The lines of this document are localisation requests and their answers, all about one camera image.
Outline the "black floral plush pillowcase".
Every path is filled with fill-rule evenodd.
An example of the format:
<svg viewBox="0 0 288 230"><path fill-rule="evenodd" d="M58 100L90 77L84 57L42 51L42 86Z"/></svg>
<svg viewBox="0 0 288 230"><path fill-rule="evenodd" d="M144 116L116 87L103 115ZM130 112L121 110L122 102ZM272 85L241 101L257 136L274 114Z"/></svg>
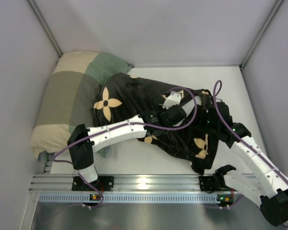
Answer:
<svg viewBox="0 0 288 230"><path fill-rule="evenodd" d="M160 81L114 74L106 81L93 106L93 124L96 127L110 125L142 112L159 111L167 98L166 92L172 88L174 85ZM208 115L210 91L199 89L192 93L204 102L197 105L196 118L189 127L138 140L157 146L171 157L187 160L194 172L203 174L213 165L219 140L211 131L199 126Z"/></svg>

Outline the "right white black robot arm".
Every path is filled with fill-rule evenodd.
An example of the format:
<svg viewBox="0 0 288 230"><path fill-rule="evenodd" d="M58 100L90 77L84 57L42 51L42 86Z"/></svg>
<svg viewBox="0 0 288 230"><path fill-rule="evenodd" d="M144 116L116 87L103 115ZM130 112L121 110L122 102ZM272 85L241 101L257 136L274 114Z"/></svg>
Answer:
<svg viewBox="0 0 288 230"><path fill-rule="evenodd" d="M288 178L269 160L256 144L250 131L241 123L234 123L228 106L215 102L220 140L251 170L253 182L233 166L222 173L226 186L235 189L252 201L264 218L277 227L288 222Z"/></svg>

